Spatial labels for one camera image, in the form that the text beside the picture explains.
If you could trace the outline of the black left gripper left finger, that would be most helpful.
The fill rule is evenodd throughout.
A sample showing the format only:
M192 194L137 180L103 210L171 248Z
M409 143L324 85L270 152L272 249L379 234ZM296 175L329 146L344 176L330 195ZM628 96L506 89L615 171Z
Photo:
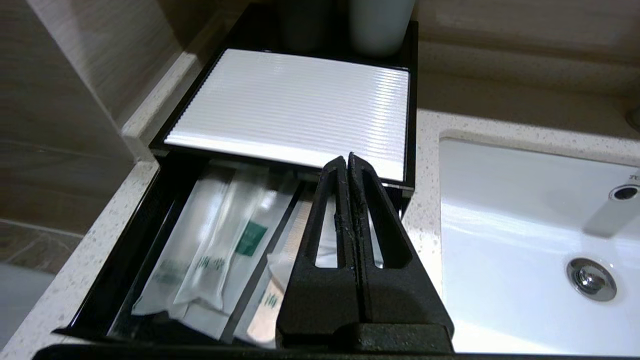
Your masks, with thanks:
M336 268L316 266L323 221L334 196ZM354 234L345 158L325 164L313 196L291 276L276 320L279 346L327 346L342 326L358 320Z

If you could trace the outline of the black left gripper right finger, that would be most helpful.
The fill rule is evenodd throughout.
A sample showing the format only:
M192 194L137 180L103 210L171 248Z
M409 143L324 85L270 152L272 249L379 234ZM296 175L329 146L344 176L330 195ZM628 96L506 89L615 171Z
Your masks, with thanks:
M359 302L357 349L453 350L453 321L375 169L350 153L347 178Z

